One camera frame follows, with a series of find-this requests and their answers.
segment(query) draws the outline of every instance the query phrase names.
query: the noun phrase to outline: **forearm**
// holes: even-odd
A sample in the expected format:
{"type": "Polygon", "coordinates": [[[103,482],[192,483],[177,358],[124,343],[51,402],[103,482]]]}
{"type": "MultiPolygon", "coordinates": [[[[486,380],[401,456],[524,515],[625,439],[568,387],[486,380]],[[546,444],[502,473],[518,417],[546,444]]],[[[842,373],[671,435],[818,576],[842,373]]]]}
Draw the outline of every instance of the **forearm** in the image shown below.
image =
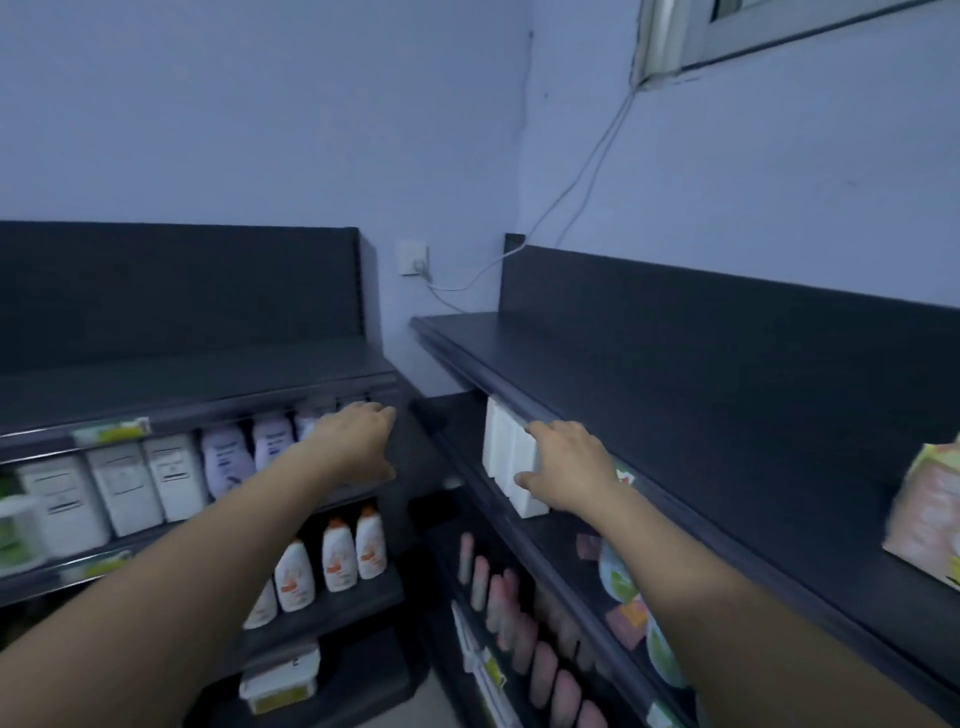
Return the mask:
{"type": "Polygon", "coordinates": [[[338,484],[307,447],[290,448],[11,645],[0,658],[4,724],[175,725],[283,549],[338,484]]]}
{"type": "Polygon", "coordinates": [[[944,725],[632,488],[585,514],[623,557],[719,726],[944,725]]]}

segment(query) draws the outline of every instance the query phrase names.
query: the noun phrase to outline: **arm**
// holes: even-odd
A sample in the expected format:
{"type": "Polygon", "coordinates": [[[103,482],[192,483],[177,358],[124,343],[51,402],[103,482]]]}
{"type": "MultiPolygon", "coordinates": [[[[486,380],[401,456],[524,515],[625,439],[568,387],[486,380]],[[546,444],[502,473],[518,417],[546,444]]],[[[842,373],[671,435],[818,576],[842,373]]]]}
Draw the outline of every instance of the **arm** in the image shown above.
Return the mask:
{"type": "Polygon", "coordinates": [[[946,725],[618,482],[582,425],[528,429],[540,472],[518,474],[517,484],[583,518],[620,554],[716,725],[946,725]]]}
{"type": "Polygon", "coordinates": [[[331,489],[390,479],[395,411],[354,404],[0,654],[0,724],[176,725],[331,489]]]}

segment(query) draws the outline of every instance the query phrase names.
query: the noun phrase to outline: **person's right arm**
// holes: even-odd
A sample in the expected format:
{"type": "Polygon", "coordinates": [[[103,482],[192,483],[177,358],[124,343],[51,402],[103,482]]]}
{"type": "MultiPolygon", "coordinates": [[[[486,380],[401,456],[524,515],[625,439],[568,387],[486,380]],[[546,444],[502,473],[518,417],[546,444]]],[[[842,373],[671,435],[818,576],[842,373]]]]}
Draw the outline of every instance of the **person's right arm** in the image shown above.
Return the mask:
{"type": "Polygon", "coordinates": [[[517,484],[583,518],[620,554],[714,724],[946,726],[620,483],[607,451],[582,425],[532,423],[528,430],[540,472],[520,473],[517,484]]]}

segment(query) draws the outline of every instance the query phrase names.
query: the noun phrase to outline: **white cable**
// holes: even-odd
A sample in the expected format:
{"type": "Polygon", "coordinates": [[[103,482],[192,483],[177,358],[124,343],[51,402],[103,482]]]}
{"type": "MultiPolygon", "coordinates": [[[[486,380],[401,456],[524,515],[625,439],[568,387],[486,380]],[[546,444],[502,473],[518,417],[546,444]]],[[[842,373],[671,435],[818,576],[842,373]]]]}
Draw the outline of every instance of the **white cable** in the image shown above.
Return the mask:
{"type": "MultiPolygon", "coordinates": [[[[596,155],[596,153],[603,146],[603,143],[607,140],[607,137],[611,135],[611,132],[613,132],[613,137],[611,137],[610,143],[604,149],[603,154],[600,156],[597,162],[596,168],[593,170],[593,178],[590,181],[590,186],[588,188],[588,195],[586,196],[584,202],[580,205],[580,208],[577,210],[573,219],[567,224],[566,228],[564,229],[564,232],[561,233],[561,237],[557,241],[557,245],[559,246],[560,242],[563,240],[563,236],[566,234],[566,231],[569,230],[570,226],[576,221],[576,219],[584,211],[584,208],[587,206],[586,202],[589,199],[590,192],[592,192],[593,183],[596,182],[597,173],[600,171],[600,166],[603,164],[604,159],[607,157],[607,152],[610,150],[614,140],[616,139],[616,134],[620,131],[620,127],[623,126],[623,120],[626,119],[627,112],[630,110],[630,106],[633,104],[634,95],[635,95],[635,92],[633,90],[631,90],[630,93],[627,94],[626,98],[624,98],[623,100],[623,103],[621,103],[619,108],[617,108],[616,114],[613,115],[613,119],[611,120],[610,124],[607,126],[607,129],[603,132],[603,136],[601,136],[600,139],[597,141],[597,143],[593,146],[593,149],[590,151],[590,154],[587,157],[587,161],[584,162],[584,166],[580,168],[580,171],[577,173],[577,176],[573,179],[573,182],[571,182],[567,186],[567,188],[560,193],[560,196],[556,200],[554,200],[553,203],[550,204],[550,207],[548,207],[546,211],[543,213],[543,215],[541,215],[540,218],[537,220],[537,222],[534,223],[534,227],[532,227],[530,231],[526,234],[526,239],[518,248],[515,248],[511,250],[509,253],[505,253],[504,255],[501,255],[500,257],[491,261],[490,263],[485,265],[483,268],[481,268],[480,271],[477,273],[477,275],[474,276],[472,279],[470,279],[470,282],[467,283],[467,285],[462,285],[458,288],[441,288],[440,286],[433,285],[429,280],[427,280],[426,277],[423,277],[423,280],[426,282],[427,287],[430,288],[431,292],[434,292],[434,294],[436,295],[436,291],[444,291],[447,293],[454,293],[457,291],[466,291],[476,281],[480,280],[480,277],[483,276],[487,271],[489,271],[494,265],[499,263],[501,260],[505,260],[511,255],[515,255],[520,251],[522,251],[524,248],[526,248],[527,245],[530,243],[531,238],[533,238],[534,232],[536,232],[537,228],[540,227],[540,224],[544,220],[546,220],[547,216],[551,212],[553,212],[557,208],[557,206],[564,200],[564,198],[568,194],[570,194],[570,192],[573,191],[573,189],[577,186],[577,184],[580,183],[580,179],[584,176],[584,173],[590,167],[590,163],[593,161],[594,155],[596,155]]],[[[451,308],[456,308],[456,306],[453,306],[450,303],[447,303],[443,299],[440,299],[440,300],[443,303],[450,305],[451,308]]]]}

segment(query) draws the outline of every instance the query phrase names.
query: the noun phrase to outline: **window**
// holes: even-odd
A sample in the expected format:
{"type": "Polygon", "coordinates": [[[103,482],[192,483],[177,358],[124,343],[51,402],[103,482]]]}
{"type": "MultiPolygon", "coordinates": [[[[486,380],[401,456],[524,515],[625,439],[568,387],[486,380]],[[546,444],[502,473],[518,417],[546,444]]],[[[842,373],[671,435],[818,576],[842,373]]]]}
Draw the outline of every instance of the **window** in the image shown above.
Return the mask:
{"type": "Polygon", "coordinates": [[[633,81],[720,61],[923,0],[641,0],[633,81]]]}

